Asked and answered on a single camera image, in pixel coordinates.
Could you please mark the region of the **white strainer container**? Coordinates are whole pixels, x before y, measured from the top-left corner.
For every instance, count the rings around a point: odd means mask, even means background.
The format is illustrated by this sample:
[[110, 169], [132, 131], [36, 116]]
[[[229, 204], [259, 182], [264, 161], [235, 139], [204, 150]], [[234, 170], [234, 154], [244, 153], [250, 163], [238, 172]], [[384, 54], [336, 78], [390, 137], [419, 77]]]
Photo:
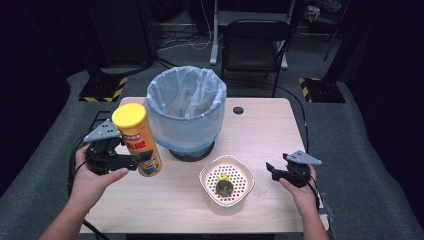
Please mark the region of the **white strainer container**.
[[[221, 197], [215, 192], [217, 176], [226, 173], [234, 185], [233, 193]], [[251, 171], [236, 157], [220, 156], [204, 167], [199, 174], [203, 197], [208, 208], [215, 214], [230, 216], [239, 212], [244, 202], [255, 186]]]

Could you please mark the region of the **black folding chair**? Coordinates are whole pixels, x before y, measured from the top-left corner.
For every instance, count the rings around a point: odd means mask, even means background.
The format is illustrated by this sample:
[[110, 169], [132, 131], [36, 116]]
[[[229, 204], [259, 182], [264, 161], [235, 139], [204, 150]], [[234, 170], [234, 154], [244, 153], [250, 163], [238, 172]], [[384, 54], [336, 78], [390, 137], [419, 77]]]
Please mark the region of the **black folding chair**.
[[222, 37], [221, 79], [225, 79], [226, 72], [273, 73], [274, 97], [291, 33], [291, 26], [281, 20], [242, 19], [229, 23]]

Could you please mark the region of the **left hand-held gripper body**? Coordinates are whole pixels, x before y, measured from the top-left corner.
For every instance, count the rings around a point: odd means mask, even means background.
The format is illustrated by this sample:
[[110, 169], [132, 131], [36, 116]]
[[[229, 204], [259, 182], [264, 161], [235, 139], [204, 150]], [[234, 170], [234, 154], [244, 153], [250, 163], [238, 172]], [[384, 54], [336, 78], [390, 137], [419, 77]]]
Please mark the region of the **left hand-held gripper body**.
[[115, 165], [118, 156], [132, 156], [115, 151], [117, 146], [114, 139], [119, 136], [118, 128], [110, 119], [106, 119], [83, 137], [83, 141], [89, 144], [87, 162], [91, 171], [98, 175], [108, 174], [118, 170]]

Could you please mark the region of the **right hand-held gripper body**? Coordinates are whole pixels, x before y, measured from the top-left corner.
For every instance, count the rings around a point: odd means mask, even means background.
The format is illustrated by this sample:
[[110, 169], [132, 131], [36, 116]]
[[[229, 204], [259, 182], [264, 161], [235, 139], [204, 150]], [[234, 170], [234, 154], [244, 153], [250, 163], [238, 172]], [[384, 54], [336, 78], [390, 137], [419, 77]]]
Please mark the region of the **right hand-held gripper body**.
[[298, 188], [306, 186], [311, 179], [309, 165], [322, 164], [321, 160], [301, 150], [292, 154], [284, 153], [283, 158], [287, 161], [283, 178]]

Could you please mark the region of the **black trash bin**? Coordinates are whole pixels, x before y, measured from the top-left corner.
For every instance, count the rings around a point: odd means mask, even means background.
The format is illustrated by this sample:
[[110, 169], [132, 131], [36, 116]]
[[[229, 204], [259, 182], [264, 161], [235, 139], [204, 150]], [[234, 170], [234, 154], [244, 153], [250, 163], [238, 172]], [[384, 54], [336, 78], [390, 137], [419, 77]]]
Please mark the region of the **black trash bin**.
[[179, 161], [197, 162], [206, 158], [213, 150], [215, 143], [212, 142], [208, 147], [194, 152], [178, 152], [170, 150], [170, 154]]

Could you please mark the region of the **black cabinet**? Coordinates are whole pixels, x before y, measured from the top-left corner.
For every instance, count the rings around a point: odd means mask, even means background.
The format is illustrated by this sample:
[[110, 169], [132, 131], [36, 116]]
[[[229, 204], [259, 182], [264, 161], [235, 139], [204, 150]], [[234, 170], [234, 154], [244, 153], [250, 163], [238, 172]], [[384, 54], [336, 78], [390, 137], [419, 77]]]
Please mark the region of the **black cabinet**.
[[83, 0], [108, 66], [150, 66], [155, 55], [145, 0]]

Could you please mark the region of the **hazard striped base plate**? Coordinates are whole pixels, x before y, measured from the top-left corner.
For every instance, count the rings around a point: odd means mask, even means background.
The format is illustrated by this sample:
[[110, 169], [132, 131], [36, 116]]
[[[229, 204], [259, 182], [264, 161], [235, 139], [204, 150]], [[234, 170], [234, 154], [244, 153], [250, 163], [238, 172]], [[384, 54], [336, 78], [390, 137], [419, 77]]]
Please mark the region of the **hazard striped base plate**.
[[90, 79], [79, 94], [85, 102], [115, 102], [123, 92], [127, 77], [106, 77], [103, 80]]
[[320, 78], [299, 78], [299, 84], [306, 102], [345, 103], [336, 83], [327, 83]]

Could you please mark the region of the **trash bin with blue bag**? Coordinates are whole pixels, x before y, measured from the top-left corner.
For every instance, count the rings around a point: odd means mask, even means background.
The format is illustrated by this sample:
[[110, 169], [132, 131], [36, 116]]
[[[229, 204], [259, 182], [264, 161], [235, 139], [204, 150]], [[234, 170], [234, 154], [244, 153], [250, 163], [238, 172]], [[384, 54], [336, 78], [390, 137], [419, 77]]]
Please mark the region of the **trash bin with blue bag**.
[[174, 152], [209, 147], [225, 115], [227, 86], [211, 69], [174, 67], [148, 85], [144, 106], [155, 141]]

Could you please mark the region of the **person's right hand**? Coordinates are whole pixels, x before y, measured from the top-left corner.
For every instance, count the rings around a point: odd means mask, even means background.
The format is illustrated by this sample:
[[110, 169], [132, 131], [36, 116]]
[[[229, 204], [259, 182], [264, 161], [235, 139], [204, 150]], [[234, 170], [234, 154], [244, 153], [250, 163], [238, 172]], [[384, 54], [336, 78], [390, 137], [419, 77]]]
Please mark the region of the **person's right hand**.
[[287, 180], [281, 178], [279, 183], [292, 194], [295, 205], [298, 209], [300, 216], [304, 213], [311, 213], [319, 211], [316, 204], [317, 184], [316, 184], [316, 171], [312, 165], [309, 165], [311, 172], [311, 179], [308, 184], [302, 188], [292, 185]]

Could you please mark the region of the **yellow chip can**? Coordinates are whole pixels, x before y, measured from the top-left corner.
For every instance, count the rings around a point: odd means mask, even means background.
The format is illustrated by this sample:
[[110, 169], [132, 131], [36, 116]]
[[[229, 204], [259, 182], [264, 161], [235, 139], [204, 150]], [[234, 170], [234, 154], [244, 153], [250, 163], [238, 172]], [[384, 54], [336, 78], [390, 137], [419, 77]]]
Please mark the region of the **yellow chip can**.
[[139, 173], [145, 177], [158, 174], [162, 169], [162, 161], [145, 107], [139, 103], [121, 105], [113, 112], [112, 122], [120, 131], [129, 153], [141, 158]]

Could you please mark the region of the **person's left hand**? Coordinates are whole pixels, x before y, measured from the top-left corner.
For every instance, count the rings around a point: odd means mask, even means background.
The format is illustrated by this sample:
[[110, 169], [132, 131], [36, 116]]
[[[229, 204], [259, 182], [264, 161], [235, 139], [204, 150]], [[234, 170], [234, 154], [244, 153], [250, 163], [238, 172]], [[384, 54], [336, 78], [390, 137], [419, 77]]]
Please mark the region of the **person's left hand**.
[[97, 175], [86, 163], [88, 146], [80, 148], [75, 155], [74, 181], [69, 202], [74, 209], [86, 215], [99, 201], [106, 188], [125, 177], [129, 170], [121, 168], [106, 175]]

